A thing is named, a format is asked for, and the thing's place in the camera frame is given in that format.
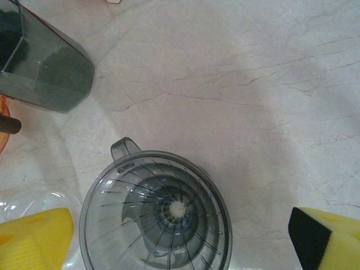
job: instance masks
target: white marble surface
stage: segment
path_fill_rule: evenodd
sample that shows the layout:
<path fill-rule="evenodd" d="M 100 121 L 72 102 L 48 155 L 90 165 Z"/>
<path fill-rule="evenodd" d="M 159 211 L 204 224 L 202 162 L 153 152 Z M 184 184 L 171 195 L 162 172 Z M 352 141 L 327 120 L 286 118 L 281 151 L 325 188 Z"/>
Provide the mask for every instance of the white marble surface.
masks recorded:
<path fill-rule="evenodd" d="M 301 269 L 293 206 L 360 218 L 358 1 L 23 3 L 80 42 L 96 74 L 65 115 L 10 102 L 23 128 L 0 155 L 1 189 L 61 181 L 83 199 L 128 136 L 210 173 L 232 270 Z"/>

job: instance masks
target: juicer strainer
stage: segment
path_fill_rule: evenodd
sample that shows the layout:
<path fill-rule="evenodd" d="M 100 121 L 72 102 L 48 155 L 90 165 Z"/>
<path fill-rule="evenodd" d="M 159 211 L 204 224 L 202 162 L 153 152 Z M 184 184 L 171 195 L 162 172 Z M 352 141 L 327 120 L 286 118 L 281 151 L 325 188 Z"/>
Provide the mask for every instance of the juicer strainer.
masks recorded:
<path fill-rule="evenodd" d="M 129 138 L 89 190 L 80 215 L 88 270 L 227 269 L 231 222 L 209 175 L 162 151 L 141 151 Z"/>

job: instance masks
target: pitcher handle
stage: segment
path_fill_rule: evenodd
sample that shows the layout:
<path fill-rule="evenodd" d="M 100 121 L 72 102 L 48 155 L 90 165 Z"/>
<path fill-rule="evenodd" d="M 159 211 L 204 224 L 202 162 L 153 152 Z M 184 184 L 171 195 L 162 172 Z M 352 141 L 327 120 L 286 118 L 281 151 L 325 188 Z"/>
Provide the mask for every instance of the pitcher handle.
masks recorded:
<path fill-rule="evenodd" d="M 124 137 L 111 146 L 111 156 L 114 161 L 136 152 L 141 151 L 141 149 L 136 145 L 136 143 L 128 138 Z"/>

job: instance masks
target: orange object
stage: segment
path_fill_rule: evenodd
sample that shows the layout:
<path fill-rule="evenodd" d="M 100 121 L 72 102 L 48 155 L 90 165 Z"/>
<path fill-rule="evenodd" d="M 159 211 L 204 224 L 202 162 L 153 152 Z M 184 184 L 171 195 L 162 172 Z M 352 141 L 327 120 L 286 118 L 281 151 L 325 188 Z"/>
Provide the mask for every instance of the orange object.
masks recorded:
<path fill-rule="evenodd" d="M 0 96 L 0 114 L 10 116 L 8 107 L 6 106 L 6 99 L 4 96 Z M 9 134 L 0 132 L 0 153 L 4 150 L 7 141 L 9 140 Z"/>

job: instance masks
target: plastic container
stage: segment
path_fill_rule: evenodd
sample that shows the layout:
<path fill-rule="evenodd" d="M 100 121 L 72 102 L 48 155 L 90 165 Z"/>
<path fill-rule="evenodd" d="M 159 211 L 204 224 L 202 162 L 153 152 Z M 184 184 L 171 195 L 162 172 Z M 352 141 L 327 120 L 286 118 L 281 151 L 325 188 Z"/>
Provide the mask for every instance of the plastic container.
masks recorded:
<path fill-rule="evenodd" d="M 91 90 L 84 48 L 18 0 L 0 0 L 0 94 L 67 113 Z"/>
<path fill-rule="evenodd" d="M 228 269 L 231 222 L 201 168 L 175 154 L 141 151 L 129 138 L 96 179 L 80 215 L 88 270 Z"/>

